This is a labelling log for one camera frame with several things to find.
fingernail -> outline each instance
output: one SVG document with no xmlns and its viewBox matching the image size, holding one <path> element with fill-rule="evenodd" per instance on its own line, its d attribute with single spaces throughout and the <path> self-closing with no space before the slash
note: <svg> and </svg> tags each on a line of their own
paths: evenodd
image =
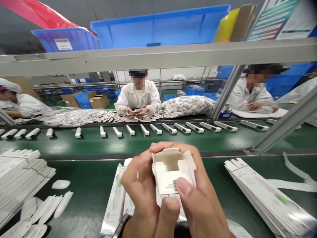
<svg viewBox="0 0 317 238">
<path fill-rule="evenodd" d="M 191 192 L 193 186 L 190 182 L 187 181 L 187 179 L 179 178 L 176 180 L 176 187 L 177 190 L 180 190 L 182 194 L 187 196 Z"/>
</svg>

white label on bin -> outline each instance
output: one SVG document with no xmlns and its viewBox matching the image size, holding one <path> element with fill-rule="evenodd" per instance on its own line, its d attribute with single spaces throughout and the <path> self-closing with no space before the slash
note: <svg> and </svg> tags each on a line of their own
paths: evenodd
<svg viewBox="0 0 317 238">
<path fill-rule="evenodd" d="M 70 44 L 69 40 L 67 38 L 63 39 L 54 39 L 55 44 L 58 48 L 58 50 L 72 50 L 72 45 Z"/>
</svg>

white hairnet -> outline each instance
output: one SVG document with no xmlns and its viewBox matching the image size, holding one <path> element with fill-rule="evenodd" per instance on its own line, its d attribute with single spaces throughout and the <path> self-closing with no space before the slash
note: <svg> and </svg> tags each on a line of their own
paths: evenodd
<svg viewBox="0 0 317 238">
<path fill-rule="evenodd" d="M 16 92 L 16 93 L 22 93 L 22 88 L 15 84 L 10 82 L 9 80 L 6 80 L 4 78 L 0 78 L 0 85 L 7 88 L 10 91 Z"/>
</svg>

worker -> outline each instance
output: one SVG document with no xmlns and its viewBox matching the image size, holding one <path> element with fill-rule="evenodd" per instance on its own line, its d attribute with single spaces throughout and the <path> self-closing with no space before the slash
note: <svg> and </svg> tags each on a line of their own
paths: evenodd
<svg viewBox="0 0 317 238">
<path fill-rule="evenodd" d="M 175 182 L 187 219 L 185 227 L 176 224 L 181 207 L 178 199 L 167 196 L 162 199 L 160 207 L 156 201 L 152 154 L 170 148 L 177 148 L 181 153 L 189 151 L 196 165 L 196 186 L 185 178 L 178 178 Z M 192 145 L 164 141 L 152 143 L 148 150 L 133 158 L 121 181 L 135 210 L 123 224 L 119 237 L 252 238 L 242 226 L 226 219 L 201 155 Z"/>
<path fill-rule="evenodd" d="M 10 117 L 30 118 L 50 107 L 29 94 L 22 94 L 19 85 L 0 78 L 0 108 Z"/>
<path fill-rule="evenodd" d="M 146 113 L 155 113 L 161 107 L 159 91 L 154 82 L 146 80 L 149 72 L 147 69 L 131 69 L 129 75 L 132 82 L 125 85 L 119 95 L 115 108 L 122 115 L 134 118 L 132 109 L 138 109 L 135 116 L 143 118 Z"/>
<path fill-rule="evenodd" d="M 266 79 L 273 74 L 288 70 L 281 64 L 253 64 L 244 69 L 245 78 L 240 78 L 235 85 L 228 103 L 240 111 L 269 114 L 278 110 L 272 95 L 266 90 Z"/>
</svg>

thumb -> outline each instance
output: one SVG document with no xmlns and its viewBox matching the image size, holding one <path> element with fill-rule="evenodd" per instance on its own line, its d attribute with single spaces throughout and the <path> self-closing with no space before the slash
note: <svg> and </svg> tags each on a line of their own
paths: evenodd
<svg viewBox="0 0 317 238">
<path fill-rule="evenodd" d="M 205 194 L 185 178 L 177 179 L 176 187 L 181 197 L 186 217 L 202 218 L 210 215 L 212 206 Z"/>
<path fill-rule="evenodd" d="M 174 238 L 180 208 L 181 204 L 176 198 L 163 198 L 154 238 Z"/>
</svg>

